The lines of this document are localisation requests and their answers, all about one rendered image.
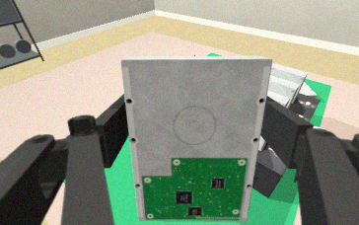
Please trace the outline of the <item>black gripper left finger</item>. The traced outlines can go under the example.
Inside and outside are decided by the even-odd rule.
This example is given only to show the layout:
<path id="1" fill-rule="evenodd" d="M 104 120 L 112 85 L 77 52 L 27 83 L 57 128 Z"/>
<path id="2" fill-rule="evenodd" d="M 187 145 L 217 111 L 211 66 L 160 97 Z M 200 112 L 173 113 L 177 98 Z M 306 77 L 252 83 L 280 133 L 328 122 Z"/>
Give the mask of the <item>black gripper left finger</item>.
<path id="1" fill-rule="evenodd" d="M 35 135 L 0 162 L 0 225 L 41 225 L 64 180 L 60 225 L 114 225 L 105 169 L 129 135 L 124 94 L 67 123 L 65 138 Z"/>

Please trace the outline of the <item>green mat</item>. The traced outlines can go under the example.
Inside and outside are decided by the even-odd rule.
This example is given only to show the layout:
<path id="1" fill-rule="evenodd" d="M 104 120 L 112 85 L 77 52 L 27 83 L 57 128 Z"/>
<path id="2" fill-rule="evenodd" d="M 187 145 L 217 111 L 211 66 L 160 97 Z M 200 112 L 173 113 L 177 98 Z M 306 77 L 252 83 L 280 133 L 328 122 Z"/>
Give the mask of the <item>green mat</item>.
<path id="1" fill-rule="evenodd" d="M 317 94 L 316 99 L 321 100 L 310 121 L 321 127 L 331 86 L 309 79 L 305 83 Z M 299 206 L 298 185 L 293 183 L 296 170 L 286 168 L 270 197 L 251 190 L 247 222 L 139 221 L 129 136 L 105 172 L 115 225 L 293 225 Z"/>

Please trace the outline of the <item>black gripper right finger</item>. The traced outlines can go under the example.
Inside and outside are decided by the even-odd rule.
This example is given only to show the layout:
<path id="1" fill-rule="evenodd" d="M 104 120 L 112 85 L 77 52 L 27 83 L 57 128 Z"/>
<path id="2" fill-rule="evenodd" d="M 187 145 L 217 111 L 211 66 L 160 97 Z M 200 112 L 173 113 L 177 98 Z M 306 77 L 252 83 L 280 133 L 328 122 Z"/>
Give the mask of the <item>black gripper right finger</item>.
<path id="1" fill-rule="evenodd" d="M 338 138 L 267 96 L 260 136 L 297 169 L 301 225 L 359 225 L 359 133 Z"/>

